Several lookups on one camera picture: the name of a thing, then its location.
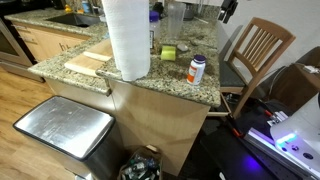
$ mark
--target hardwood floor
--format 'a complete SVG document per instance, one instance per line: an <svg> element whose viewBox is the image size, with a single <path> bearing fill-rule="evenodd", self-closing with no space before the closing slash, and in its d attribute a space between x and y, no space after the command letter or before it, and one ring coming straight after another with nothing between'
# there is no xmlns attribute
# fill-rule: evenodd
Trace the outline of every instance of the hardwood floor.
<svg viewBox="0 0 320 180"><path fill-rule="evenodd" d="M7 73L0 67L0 179L74 179L62 165L12 124L53 96L46 83Z"/></svg>

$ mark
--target wooden cutting board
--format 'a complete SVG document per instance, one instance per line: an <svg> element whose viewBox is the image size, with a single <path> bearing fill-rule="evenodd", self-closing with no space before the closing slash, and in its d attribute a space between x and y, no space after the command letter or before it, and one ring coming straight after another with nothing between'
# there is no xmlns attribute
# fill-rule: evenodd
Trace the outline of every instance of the wooden cutting board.
<svg viewBox="0 0 320 180"><path fill-rule="evenodd" d="M99 77L96 75L95 71L104 64L103 61L89 58L83 54L69 60L64 64L64 66L70 70L85 75Z"/></svg>
<svg viewBox="0 0 320 180"><path fill-rule="evenodd" d="M100 61L108 61L113 56L110 39L103 40L100 43L92 46L83 52L83 54Z"/></svg>

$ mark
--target granite countertop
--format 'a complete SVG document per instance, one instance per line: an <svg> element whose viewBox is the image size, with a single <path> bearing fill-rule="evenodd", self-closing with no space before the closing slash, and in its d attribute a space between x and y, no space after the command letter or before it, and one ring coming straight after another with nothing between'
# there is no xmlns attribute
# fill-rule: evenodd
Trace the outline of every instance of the granite countertop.
<svg viewBox="0 0 320 180"><path fill-rule="evenodd" d="M185 21L179 40L166 38L166 18L161 21L162 38L160 44L177 45L184 43L187 52L177 50L175 61L161 61L160 55L151 56L151 67L146 77L128 82L132 85L158 91L175 97L195 101L209 106L220 106L219 61L217 53L216 22L209 24L198 20ZM195 54L206 56L206 68L199 85L186 81L190 62ZM96 74L107 79L123 81L115 61L106 62Z"/></svg>
<svg viewBox="0 0 320 180"><path fill-rule="evenodd" d="M72 86L94 91L100 94L108 94L110 88L103 78L91 77L71 71L64 67L64 63L78 56L86 49L99 43L106 34L107 28L104 23L98 23L88 28L80 28L70 25L46 21L48 18L57 17L66 14L63 10L47 8L45 10L35 10L19 14L5 16L6 19L26 24L32 24L47 28L53 28L61 31L87 35L91 38L82 42L74 48L68 49L61 54L40 62L28 70L34 74L57 80Z"/></svg>

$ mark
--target kitchen sink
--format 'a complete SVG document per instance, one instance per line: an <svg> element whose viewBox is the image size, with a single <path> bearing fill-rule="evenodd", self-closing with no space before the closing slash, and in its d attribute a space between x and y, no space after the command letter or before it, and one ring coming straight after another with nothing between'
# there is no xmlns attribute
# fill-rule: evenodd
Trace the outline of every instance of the kitchen sink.
<svg viewBox="0 0 320 180"><path fill-rule="evenodd" d="M99 17L92 17L92 16L86 16L82 14L70 13L70 14L47 19L47 21L86 28L93 24L99 23L100 19Z"/></svg>

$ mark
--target stainless steel trash can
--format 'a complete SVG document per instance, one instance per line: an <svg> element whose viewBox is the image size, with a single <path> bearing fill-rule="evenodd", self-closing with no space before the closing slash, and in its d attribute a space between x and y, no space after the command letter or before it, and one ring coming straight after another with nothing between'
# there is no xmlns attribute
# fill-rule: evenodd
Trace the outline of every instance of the stainless steel trash can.
<svg viewBox="0 0 320 180"><path fill-rule="evenodd" d="M63 97L46 100L13 127L82 178L116 179L125 158L113 117Z"/></svg>

